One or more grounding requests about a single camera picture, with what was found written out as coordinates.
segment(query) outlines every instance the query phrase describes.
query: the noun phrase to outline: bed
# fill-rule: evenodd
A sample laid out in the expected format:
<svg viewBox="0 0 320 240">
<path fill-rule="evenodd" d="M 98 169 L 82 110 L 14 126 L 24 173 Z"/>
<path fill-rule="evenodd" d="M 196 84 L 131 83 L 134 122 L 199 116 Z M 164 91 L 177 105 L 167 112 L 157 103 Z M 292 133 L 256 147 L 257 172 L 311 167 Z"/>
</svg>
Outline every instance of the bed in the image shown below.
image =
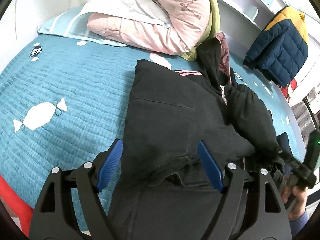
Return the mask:
<svg viewBox="0 0 320 240">
<path fill-rule="evenodd" d="M 196 71 L 196 62 L 161 53 L 172 69 Z M 79 167 L 122 138 L 124 119 L 138 59 L 151 59 L 150 51 L 113 47 L 95 42 L 42 34 L 28 44 L 0 75 L 0 173 L 12 189 L 34 207 L 49 171 Z M 277 134 L 287 132 L 295 157 L 300 153 L 292 120 L 280 106 L 281 98 L 270 83 L 261 81 L 230 54 L 237 81 L 246 83 L 272 111 Z M 56 111 L 51 120 L 35 130 L 22 126 L 15 132 L 13 120 L 23 122 L 28 110 L 43 102 L 64 98 L 67 111 Z M 116 169 L 100 194 L 106 212 L 121 172 Z M 86 224 L 73 192 L 78 223 Z"/>
</svg>

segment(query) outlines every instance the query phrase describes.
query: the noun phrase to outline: white candy pattern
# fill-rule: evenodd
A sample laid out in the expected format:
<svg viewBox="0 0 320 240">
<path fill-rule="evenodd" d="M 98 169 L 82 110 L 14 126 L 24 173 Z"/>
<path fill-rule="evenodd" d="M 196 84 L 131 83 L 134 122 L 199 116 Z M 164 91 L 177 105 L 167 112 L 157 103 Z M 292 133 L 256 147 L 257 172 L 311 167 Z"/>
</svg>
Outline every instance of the white candy pattern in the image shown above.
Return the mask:
<svg viewBox="0 0 320 240">
<path fill-rule="evenodd" d="M 36 106 L 33 106 L 27 112 L 26 117 L 22 121 L 13 120 L 14 131 L 17 132 L 22 125 L 28 127 L 30 130 L 34 131 L 35 129 L 45 125 L 50 122 L 55 111 L 57 109 L 67 111 L 67 105 L 64 98 L 55 106 L 49 102 L 43 102 Z"/>
<path fill-rule="evenodd" d="M 86 41 L 78 41 L 78 42 L 77 42 L 77 45 L 78 45 L 78 46 L 83 46 L 83 45 L 86 45 L 86 44 L 87 44 Z"/>
<path fill-rule="evenodd" d="M 158 54 L 151 52 L 149 58 L 154 62 L 161 66 L 164 66 L 168 69 L 171 69 L 172 66 L 164 57 L 159 56 Z"/>
</svg>

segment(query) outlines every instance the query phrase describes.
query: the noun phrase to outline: quilted texture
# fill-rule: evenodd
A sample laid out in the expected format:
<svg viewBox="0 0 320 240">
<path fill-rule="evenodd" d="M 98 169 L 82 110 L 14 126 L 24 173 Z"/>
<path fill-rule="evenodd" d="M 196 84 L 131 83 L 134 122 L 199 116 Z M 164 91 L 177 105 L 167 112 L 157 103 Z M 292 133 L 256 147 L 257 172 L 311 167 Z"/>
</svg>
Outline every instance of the quilted texture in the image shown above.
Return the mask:
<svg viewBox="0 0 320 240">
<path fill-rule="evenodd" d="M 306 19 L 305 15 L 301 11 L 297 11 L 295 8 L 291 6 L 286 6 L 283 9 L 281 9 L 279 12 L 276 13 L 276 15 L 273 17 L 273 19 L 267 24 L 267 26 L 264 28 L 265 31 L 270 30 L 273 25 L 275 25 L 278 22 L 281 22 L 285 19 L 291 19 L 293 25 L 298 30 L 299 34 L 301 35 L 302 39 L 309 44 L 309 36 L 308 36 L 308 30 L 306 26 Z"/>
<path fill-rule="evenodd" d="M 308 45 L 291 19 L 262 31 L 248 50 L 244 65 L 257 68 L 283 87 L 291 82 L 308 57 Z"/>
<path fill-rule="evenodd" d="M 39 42 L 43 50 L 31 61 L 30 51 Z M 150 55 L 130 47 L 77 42 L 40 35 L 0 75 L 0 174 L 31 207 L 54 166 L 78 168 L 122 138 L 137 59 Z M 196 69 L 191 67 L 196 63 L 178 56 L 166 58 L 179 69 Z M 61 98 L 68 111 L 34 131 L 25 127 L 14 132 L 13 119 L 25 117 L 32 106 Z M 120 167 L 100 194 L 106 212 L 119 175 Z M 73 193 L 78 222 L 85 230 L 77 191 Z"/>
<path fill-rule="evenodd" d="M 157 2 L 168 13 L 172 28 L 142 20 L 115 17 L 119 15 L 107 15 L 97 10 L 90 15 L 87 28 L 127 45 L 169 55 L 183 54 L 184 58 L 191 59 L 190 55 L 184 53 L 189 52 L 196 44 L 198 46 L 199 41 L 202 42 L 209 36 L 206 29 L 209 19 L 211 19 L 209 25 L 212 26 L 209 0 L 157 0 Z"/>
</svg>

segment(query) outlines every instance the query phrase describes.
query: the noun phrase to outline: hand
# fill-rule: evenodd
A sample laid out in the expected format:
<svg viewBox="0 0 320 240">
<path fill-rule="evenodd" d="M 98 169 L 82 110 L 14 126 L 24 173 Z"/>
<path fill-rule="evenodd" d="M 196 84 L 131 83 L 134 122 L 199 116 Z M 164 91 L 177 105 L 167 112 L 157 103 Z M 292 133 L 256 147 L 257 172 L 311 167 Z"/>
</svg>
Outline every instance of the hand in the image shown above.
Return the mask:
<svg viewBox="0 0 320 240">
<path fill-rule="evenodd" d="M 289 221 L 294 221 L 301 217 L 306 211 L 308 194 L 307 189 L 302 190 L 297 186 L 285 186 L 281 193 L 283 203 L 287 203 L 290 194 L 293 194 L 297 198 L 296 205 L 288 214 Z"/>
</svg>

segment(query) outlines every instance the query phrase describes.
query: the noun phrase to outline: blue striped pillowcase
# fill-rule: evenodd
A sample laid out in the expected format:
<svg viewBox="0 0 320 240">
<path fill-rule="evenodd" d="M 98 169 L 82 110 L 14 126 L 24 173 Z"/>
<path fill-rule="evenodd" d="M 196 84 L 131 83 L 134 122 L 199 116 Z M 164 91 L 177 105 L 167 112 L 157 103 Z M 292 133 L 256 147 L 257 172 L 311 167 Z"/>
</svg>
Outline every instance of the blue striped pillowcase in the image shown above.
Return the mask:
<svg viewBox="0 0 320 240">
<path fill-rule="evenodd" d="M 99 44 L 108 44 L 116 47 L 126 45 L 111 41 L 87 29 L 90 13 L 80 15 L 83 5 L 72 8 L 57 17 L 50 19 L 38 27 L 38 33 L 63 36 L 84 41 L 93 41 Z"/>
</svg>

